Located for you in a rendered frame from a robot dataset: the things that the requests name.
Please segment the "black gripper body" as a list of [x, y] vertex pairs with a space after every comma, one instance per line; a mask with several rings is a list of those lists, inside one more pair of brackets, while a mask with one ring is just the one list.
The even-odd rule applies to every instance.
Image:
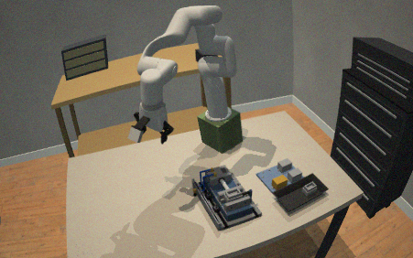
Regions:
[[158, 132], [162, 132], [164, 121], [168, 122], [166, 106], [165, 108], [162, 107], [156, 111], [150, 112], [150, 111], [144, 110], [140, 103], [139, 120], [143, 117], [143, 115], [150, 119], [146, 127], [153, 129], [155, 131], [158, 131]]

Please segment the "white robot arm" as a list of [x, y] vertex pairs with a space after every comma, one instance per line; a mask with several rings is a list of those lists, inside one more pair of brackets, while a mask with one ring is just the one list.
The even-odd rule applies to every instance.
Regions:
[[[208, 108], [205, 116], [212, 122], [225, 121], [231, 116], [222, 77], [232, 78], [237, 67], [233, 41], [215, 33], [214, 24], [218, 23], [222, 16], [223, 12], [217, 5], [183, 7], [177, 10], [165, 34], [146, 46], [137, 64], [137, 73], [141, 76], [141, 105], [144, 110], [153, 112], [166, 106], [163, 103], [163, 86], [178, 72], [178, 64], [174, 60], [152, 56], [163, 48], [184, 43], [194, 26], [200, 53], [221, 56], [203, 57], [198, 62]], [[150, 119], [143, 115], [135, 126], [131, 126], [128, 139], [140, 143], [143, 128], [149, 121]]]

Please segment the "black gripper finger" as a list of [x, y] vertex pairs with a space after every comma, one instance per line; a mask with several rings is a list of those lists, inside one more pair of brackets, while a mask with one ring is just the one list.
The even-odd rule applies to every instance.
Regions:
[[[134, 113], [134, 117], [136, 118], [136, 121], [138, 122], [139, 121], [139, 112], [136, 112], [136, 113]], [[144, 128], [143, 128], [143, 130], [144, 130], [144, 132], [147, 130], [147, 127], [145, 126]]]
[[171, 125], [169, 125], [166, 121], [164, 121], [163, 125], [164, 125], [163, 129], [164, 129], [165, 132], [164, 133], [163, 133], [163, 131], [160, 132], [161, 133], [161, 144], [162, 145], [164, 144], [164, 142], [166, 142], [168, 140], [168, 135], [171, 134], [172, 131], [174, 130], [174, 128]]

